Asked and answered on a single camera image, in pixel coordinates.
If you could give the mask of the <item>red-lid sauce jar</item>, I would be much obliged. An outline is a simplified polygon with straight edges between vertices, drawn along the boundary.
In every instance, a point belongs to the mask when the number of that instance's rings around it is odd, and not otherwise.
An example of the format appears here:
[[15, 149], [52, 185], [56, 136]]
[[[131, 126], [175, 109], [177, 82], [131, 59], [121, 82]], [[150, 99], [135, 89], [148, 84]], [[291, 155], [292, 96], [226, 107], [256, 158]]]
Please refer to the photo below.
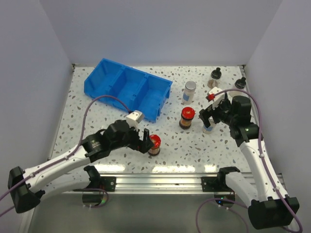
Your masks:
[[195, 110], [191, 107], [184, 107], [181, 111], [181, 118], [179, 121], [179, 126], [186, 130], [191, 127], [192, 120], [195, 116]]
[[161, 139], [158, 135], [152, 134], [149, 136], [150, 140], [153, 143], [153, 147], [149, 149], [148, 153], [150, 156], [157, 156], [160, 153], [160, 145], [161, 145]]

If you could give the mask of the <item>silver-lid bead jar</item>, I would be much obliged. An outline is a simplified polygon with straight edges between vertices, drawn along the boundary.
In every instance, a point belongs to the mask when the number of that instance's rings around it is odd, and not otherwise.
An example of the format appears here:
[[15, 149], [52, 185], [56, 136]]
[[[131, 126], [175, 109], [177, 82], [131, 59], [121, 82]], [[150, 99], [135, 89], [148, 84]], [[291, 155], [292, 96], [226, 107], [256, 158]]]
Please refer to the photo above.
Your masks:
[[182, 102], [185, 105], [189, 105], [192, 103], [195, 90], [196, 90], [196, 83], [194, 81], [188, 81], [185, 83], [185, 88], [184, 88], [184, 93], [183, 93], [183, 98], [182, 98]]
[[209, 118], [209, 127], [206, 127], [205, 125], [203, 125], [203, 128], [202, 128], [202, 132], [205, 133], [205, 134], [211, 134], [216, 126], [213, 118]]

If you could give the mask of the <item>black-cap brown spice bottle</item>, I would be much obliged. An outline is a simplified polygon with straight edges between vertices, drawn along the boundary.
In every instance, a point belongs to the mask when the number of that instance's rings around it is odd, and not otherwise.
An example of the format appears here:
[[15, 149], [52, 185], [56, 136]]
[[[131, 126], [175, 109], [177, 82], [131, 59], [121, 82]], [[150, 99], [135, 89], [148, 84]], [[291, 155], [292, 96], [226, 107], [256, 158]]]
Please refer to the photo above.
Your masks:
[[219, 86], [219, 80], [222, 76], [222, 73], [221, 73], [221, 68], [220, 67], [217, 67], [215, 70], [213, 70], [210, 74], [210, 78], [208, 80], [208, 87], [209, 88], [214, 88], [214, 87], [218, 87]]

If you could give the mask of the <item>black-cap white spice bottle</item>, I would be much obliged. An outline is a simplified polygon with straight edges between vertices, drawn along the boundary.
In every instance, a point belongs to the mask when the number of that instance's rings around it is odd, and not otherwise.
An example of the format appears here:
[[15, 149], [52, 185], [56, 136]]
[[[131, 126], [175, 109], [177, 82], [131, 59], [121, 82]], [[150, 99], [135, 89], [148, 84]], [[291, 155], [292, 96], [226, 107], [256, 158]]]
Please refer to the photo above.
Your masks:
[[244, 90], [246, 87], [246, 78], [242, 77], [240, 79], [237, 79], [233, 85], [233, 89], [237, 89], [237, 91], [230, 91], [230, 96], [233, 98], [235, 96], [242, 96], [243, 92], [241, 90]]

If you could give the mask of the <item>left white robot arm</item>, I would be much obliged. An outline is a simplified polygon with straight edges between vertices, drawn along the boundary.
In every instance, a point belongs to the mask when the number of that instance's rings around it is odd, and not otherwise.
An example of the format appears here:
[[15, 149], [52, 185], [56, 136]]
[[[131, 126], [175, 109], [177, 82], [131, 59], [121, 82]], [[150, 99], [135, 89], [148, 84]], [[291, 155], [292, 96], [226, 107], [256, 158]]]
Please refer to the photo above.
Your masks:
[[144, 129], [143, 137], [140, 137], [139, 130], [130, 126], [126, 120], [117, 120], [107, 129], [87, 136], [74, 150], [57, 158], [33, 168], [22, 169], [17, 166], [11, 169], [8, 192], [13, 201], [13, 208], [18, 214], [35, 208], [47, 193], [44, 188], [52, 181], [76, 168], [103, 159], [114, 150], [128, 147], [145, 154], [153, 145], [148, 129]]

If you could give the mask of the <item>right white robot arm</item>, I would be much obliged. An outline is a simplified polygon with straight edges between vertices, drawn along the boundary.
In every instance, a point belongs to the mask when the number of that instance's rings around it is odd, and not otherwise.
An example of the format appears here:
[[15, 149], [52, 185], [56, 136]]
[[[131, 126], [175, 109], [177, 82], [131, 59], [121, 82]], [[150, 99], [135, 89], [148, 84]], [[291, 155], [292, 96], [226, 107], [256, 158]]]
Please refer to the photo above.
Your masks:
[[259, 126], [251, 121], [252, 104], [248, 97], [226, 93], [209, 94], [212, 104], [199, 112], [205, 126], [222, 122], [229, 126], [230, 135], [245, 156], [253, 174], [251, 185], [236, 167], [221, 168], [216, 184], [221, 190], [231, 189], [243, 201], [252, 226], [257, 229], [285, 228], [299, 209], [296, 197], [290, 197], [277, 177], [265, 149]]

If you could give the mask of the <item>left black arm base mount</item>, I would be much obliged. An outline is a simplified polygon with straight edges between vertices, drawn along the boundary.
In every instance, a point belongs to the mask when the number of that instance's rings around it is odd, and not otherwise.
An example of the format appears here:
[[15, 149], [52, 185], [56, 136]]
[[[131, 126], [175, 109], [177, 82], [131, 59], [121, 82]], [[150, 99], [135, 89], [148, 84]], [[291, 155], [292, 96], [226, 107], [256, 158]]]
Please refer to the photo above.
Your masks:
[[114, 192], [116, 188], [115, 176], [102, 176], [95, 166], [86, 166], [83, 171], [87, 173], [86, 185], [80, 189], [100, 188], [107, 192]]

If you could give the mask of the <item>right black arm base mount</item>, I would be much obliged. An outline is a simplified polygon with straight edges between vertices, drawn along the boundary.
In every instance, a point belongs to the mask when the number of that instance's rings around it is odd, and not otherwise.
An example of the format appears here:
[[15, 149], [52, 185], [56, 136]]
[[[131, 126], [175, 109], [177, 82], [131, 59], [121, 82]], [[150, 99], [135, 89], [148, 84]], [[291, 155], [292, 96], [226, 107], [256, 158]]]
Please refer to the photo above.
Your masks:
[[240, 172], [235, 166], [220, 168], [215, 177], [201, 177], [201, 187], [203, 192], [231, 192], [225, 183], [225, 177], [232, 172]]

